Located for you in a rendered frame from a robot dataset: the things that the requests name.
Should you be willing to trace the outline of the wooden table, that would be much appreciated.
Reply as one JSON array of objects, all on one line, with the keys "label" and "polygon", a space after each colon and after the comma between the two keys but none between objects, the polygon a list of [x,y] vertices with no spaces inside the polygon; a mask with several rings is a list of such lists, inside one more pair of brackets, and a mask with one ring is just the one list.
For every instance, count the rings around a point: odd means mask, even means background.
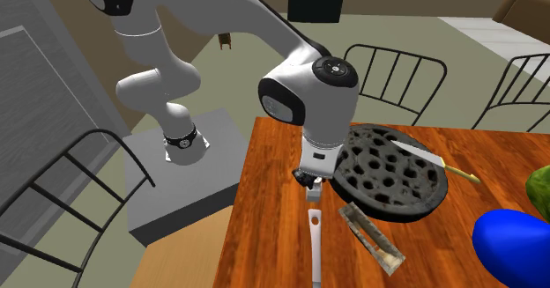
[{"label": "wooden table", "polygon": [[[550,165],[550,134],[407,126],[405,133],[476,182],[450,174],[443,203],[409,224],[379,224],[405,261],[386,274],[339,215],[323,185],[322,288],[502,288],[472,247],[476,219],[492,209],[535,213],[524,184]],[[301,130],[256,119],[214,288],[311,288],[309,203],[294,179]]]}]

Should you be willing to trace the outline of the white spatula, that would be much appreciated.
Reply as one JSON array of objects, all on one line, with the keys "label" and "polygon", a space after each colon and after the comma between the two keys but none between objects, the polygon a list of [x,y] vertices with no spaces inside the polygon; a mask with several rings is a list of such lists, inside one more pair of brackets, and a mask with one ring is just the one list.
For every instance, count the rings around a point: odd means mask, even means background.
[{"label": "white spatula", "polygon": [[317,209],[308,210],[308,224],[311,239],[312,256],[312,288],[321,288],[321,227],[322,212]]}]

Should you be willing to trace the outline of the dark round perforated trivet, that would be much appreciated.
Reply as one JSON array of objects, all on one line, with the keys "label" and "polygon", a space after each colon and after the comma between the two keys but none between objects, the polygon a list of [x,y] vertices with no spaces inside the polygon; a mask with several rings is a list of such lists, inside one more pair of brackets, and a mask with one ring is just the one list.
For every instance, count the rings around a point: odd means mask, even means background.
[{"label": "dark round perforated trivet", "polygon": [[397,129],[352,125],[330,184],[343,200],[372,218],[410,223],[443,202],[448,180],[442,167],[398,147],[397,141],[427,149]]}]

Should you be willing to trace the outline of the grey oblong tray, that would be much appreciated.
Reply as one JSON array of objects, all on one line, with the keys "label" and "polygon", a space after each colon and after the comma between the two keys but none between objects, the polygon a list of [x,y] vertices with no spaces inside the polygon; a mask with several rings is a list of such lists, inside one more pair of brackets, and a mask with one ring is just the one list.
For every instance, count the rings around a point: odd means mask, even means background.
[{"label": "grey oblong tray", "polygon": [[355,203],[341,207],[338,213],[385,273],[388,276],[393,275],[405,261],[405,256]]}]

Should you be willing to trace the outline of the grey robot stand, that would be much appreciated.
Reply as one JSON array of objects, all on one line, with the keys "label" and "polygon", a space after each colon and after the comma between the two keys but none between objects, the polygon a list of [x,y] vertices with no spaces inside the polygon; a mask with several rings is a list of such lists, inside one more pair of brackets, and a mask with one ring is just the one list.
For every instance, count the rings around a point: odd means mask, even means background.
[{"label": "grey robot stand", "polygon": [[193,120],[211,146],[190,166],[166,162],[159,128],[123,139],[155,183],[126,203],[128,231],[145,247],[234,203],[248,143],[223,108]]}]

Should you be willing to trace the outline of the black metal chair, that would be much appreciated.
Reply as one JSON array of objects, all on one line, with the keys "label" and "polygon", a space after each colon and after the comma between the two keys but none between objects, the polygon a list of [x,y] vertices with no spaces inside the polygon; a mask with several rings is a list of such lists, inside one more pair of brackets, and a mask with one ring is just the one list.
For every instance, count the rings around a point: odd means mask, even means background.
[{"label": "black metal chair", "polygon": [[[144,175],[143,178],[139,181],[139,183],[129,192],[127,196],[124,198],[121,198],[111,187],[109,187],[104,181],[102,181],[100,178],[96,176],[88,167],[84,166],[79,160],[77,160],[74,156],[70,154],[70,151],[72,148],[74,148],[77,144],[82,142],[86,137],[92,135],[92,134],[106,134],[111,136],[112,139],[114,139],[124,150],[127,154],[130,155],[131,159],[134,161],[134,163],[137,165],[137,167],[140,169],[141,173]],[[79,211],[75,210],[69,204],[66,202],[61,201],[58,197],[52,195],[50,192],[48,192],[46,189],[41,187],[36,183],[36,181],[44,174],[46,173],[55,163],[57,163],[61,158],[68,159],[72,165],[77,167],[82,173],[84,173],[88,178],[90,178],[92,181],[94,181],[96,184],[98,184],[103,190],[105,190],[107,193],[109,193],[112,197],[114,197],[115,200],[119,202],[119,205],[117,208],[113,211],[113,213],[110,215],[110,217],[107,219],[107,221],[103,224],[103,226],[99,226],[95,224],[91,219],[84,216]],[[36,192],[37,194],[43,196],[44,198],[48,199],[50,202],[58,206],[59,208],[63,209],[65,212],[70,213],[74,218],[78,219],[82,223],[88,225],[92,229],[94,229],[97,232],[97,235],[95,236],[93,242],[91,243],[90,247],[87,249],[87,252],[85,254],[85,257],[83,258],[81,264],[79,266],[74,265],[72,263],[66,262],[60,258],[57,258],[53,255],[47,254],[39,249],[36,249],[34,247],[30,247],[23,242],[19,240],[15,240],[12,237],[0,235],[0,243],[7,245],[8,247],[16,248],[17,250],[20,250],[28,255],[37,257],[42,259],[43,261],[55,264],[56,266],[59,266],[63,269],[70,270],[75,273],[75,278],[72,283],[71,288],[78,288],[80,281],[82,279],[82,276],[85,273],[85,268],[87,264],[89,263],[89,260],[91,256],[93,255],[93,251],[97,247],[99,241],[101,240],[102,236],[104,235],[105,231],[109,228],[113,220],[116,218],[116,216],[120,213],[122,208],[129,202],[129,200],[136,194],[136,192],[146,183],[148,182],[152,188],[156,187],[156,183],[154,182],[152,176],[146,171],[144,165],[141,163],[141,161],[138,159],[136,154],[130,149],[130,147],[113,131],[108,129],[90,129],[86,131],[85,133],[81,134],[79,137],[77,137],[75,140],[70,142],[67,146],[65,146],[61,151],[59,151],[45,166],[43,166],[41,169],[39,169],[35,174],[33,174],[20,188],[18,188],[10,197],[7,198],[7,200],[2,203],[0,206],[0,217],[3,216],[3,214],[28,190],[31,189],[32,191]]]},{"label": "black metal chair", "polygon": [[537,128],[550,116],[550,72],[545,73],[538,84],[534,84],[533,80],[537,79],[541,69],[547,65],[550,65],[550,53],[512,57],[508,61],[488,103],[472,125],[472,129],[479,126],[489,111],[499,107],[547,107],[547,111],[526,131],[532,132]]},{"label": "black metal chair", "polygon": [[356,43],[344,59],[357,70],[360,96],[412,114],[418,124],[447,77],[447,65],[433,57]]}]

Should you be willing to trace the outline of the blue rounded object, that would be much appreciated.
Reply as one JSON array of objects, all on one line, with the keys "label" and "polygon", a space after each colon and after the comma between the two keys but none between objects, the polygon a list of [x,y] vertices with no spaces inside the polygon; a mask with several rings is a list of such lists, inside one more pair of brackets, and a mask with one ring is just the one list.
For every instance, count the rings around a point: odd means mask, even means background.
[{"label": "blue rounded object", "polygon": [[550,224],[518,210],[491,210],[472,231],[479,261],[509,288],[550,288]]}]

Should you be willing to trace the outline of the green rounded object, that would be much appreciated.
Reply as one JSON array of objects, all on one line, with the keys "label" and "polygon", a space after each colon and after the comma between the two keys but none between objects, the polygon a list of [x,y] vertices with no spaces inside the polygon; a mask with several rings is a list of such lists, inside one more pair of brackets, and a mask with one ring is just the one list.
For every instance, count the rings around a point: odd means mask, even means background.
[{"label": "green rounded object", "polygon": [[525,190],[533,206],[550,224],[550,165],[532,172],[525,183]]}]

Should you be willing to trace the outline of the grey door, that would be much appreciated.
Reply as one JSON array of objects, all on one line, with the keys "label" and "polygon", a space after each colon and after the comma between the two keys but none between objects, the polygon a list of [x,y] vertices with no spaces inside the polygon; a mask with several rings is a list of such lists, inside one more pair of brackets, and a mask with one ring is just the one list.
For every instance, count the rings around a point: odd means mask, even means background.
[{"label": "grey door", "polygon": [[72,156],[94,173],[112,157],[96,82],[50,0],[0,0],[0,203],[82,133]]}]

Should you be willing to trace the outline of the yellow-handled knife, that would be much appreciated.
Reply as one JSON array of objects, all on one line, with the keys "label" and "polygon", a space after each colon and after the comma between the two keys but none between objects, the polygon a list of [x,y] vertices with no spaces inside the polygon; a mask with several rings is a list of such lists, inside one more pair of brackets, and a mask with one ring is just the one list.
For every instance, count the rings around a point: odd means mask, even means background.
[{"label": "yellow-handled knife", "polygon": [[405,144],[405,143],[402,143],[402,142],[399,142],[399,141],[393,141],[393,144],[397,145],[398,147],[402,148],[405,151],[410,152],[411,154],[414,154],[414,155],[416,155],[416,156],[418,156],[418,157],[420,157],[424,160],[427,160],[427,161],[429,161],[433,164],[436,164],[436,165],[442,167],[446,171],[450,171],[454,174],[460,175],[461,177],[464,177],[468,181],[472,181],[472,182],[477,183],[477,184],[481,183],[480,179],[477,176],[475,176],[474,174],[467,174],[466,172],[464,172],[464,171],[462,171],[458,168],[455,168],[454,166],[447,165],[444,162],[444,160],[442,159],[442,157],[440,157],[436,154],[433,154],[432,152],[424,151],[420,148],[417,148],[417,147],[414,147],[412,145]]}]

